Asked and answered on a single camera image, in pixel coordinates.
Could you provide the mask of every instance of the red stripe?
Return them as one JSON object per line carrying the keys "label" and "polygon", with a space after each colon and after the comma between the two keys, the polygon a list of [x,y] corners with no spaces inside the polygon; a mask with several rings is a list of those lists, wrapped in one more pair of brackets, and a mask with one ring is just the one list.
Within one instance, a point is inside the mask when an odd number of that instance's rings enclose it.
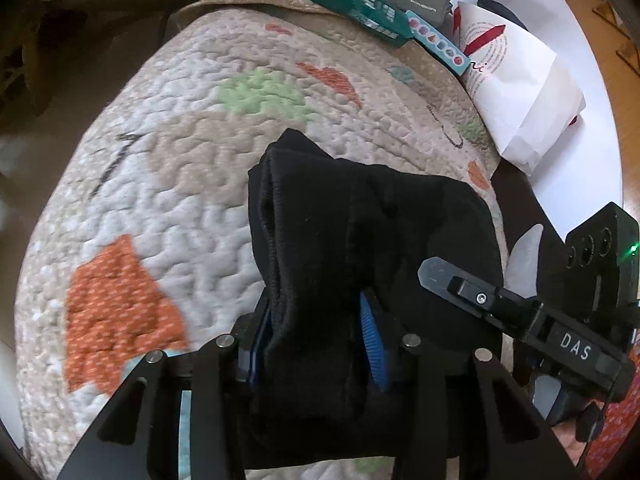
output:
{"label": "red stripe", "polygon": [[464,54],[465,56],[471,56],[474,52],[477,52],[482,47],[484,47],[490,41],[495,40],[499,36],[504,34],[504,29],[506,25],[497,25],[496,27],[490,28],[488,31],[480,34],[477,38],[475,38],[471,43],[469,43],[465,47]]}
{"label": "red stripe", "polygon": [[460,7],[456,7],[456,10],[453,11],[453,33],[460,28]]}

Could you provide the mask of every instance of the silver screw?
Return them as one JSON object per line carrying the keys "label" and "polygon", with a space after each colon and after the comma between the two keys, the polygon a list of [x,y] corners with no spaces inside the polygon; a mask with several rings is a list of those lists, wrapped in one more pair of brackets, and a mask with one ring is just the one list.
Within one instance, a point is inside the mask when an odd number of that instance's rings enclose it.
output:
{"label": "silver screw", "polygon": [[226,348],[231,346],[235,341],[236,339],[231,334],[223,334],[216,338],[216,345],[220,348]]}
{"label": "silver screw", "polygon": [[162,359],[162,350],[152,350],[145,355],[147,363],[157,363],[160,359]]}
{"label": "silver screw", "polygon": [[402,344],[407,348],[416,348],[421,343],[420,336],[415,334],[404,334],[402,336]]}
{"label": "silver screw", "polygon": [[474,352],[474,355],[478,361],[482,361],[483,363],[488,363],[494,357],[491,351],[486,348],[479,348]]}

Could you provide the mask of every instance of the light blue box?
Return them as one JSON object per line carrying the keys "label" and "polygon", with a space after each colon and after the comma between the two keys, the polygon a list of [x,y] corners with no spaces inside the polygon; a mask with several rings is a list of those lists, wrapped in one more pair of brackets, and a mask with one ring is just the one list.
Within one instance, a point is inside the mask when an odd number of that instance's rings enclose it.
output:
{"label": "light blue box", "polygon": [[463,75],[471,63],[470,59],[415,12],[408,10],[405,14],[409,19],[409,27],[411,27],[414,38],[423,44],[429,52],[441,59],[458,76]]}

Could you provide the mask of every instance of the paper bag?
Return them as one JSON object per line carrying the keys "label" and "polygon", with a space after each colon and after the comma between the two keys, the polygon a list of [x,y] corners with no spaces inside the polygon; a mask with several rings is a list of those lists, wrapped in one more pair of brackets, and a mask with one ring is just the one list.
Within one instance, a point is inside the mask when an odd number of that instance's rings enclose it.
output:
{"label": "paper bag", "polygon": [[498,152],[530,176],[583,110],[582,92],[553,50],[481,7],[460,3],[454,39],[471,60],[461,82]]}

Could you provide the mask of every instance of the orange patch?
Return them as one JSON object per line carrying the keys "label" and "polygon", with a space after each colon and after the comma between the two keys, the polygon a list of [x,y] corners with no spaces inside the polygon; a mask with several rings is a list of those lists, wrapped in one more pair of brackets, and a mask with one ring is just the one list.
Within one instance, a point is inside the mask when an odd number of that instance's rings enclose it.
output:
{"label": "orange patch", "polygon": [[336,93],[346,96],[349,101],[356,103],[358,108],[362,108],[362,101],[360,101],[356,89],[342,72],[338,72],[335,68],[318,68],[302,62],[296,63],[296,66],[333,88]]}
{"label": "orange patch", "polygon": [[273,32],[278,32],[280,34],[286,34],[287,36],[293,36],[293,33],[288,29],[281,27],[277,23],[267,23],[264,26],[265,30],[272,30]]}
{"label": "orange patch", "polygon": [[476,184],[476,186],[478,186],[480,189],[484,191],[487,191],[489,189],[490,187],[489,183],[487,182],[484,175],[482,174],[482,170],[480,169],[480,166],[478,166],[474,160],[472,160],[468,164],[468,166],[466,167],[466,171],[469,174],[469,178],[471,179],[471,182]]}
{"label": "orange patch", "polygon": [[66,295],[69,390],[93,381],[112,394],[125,363],[155,348],[186,350],[184,323],[122,235],[76,269]]}

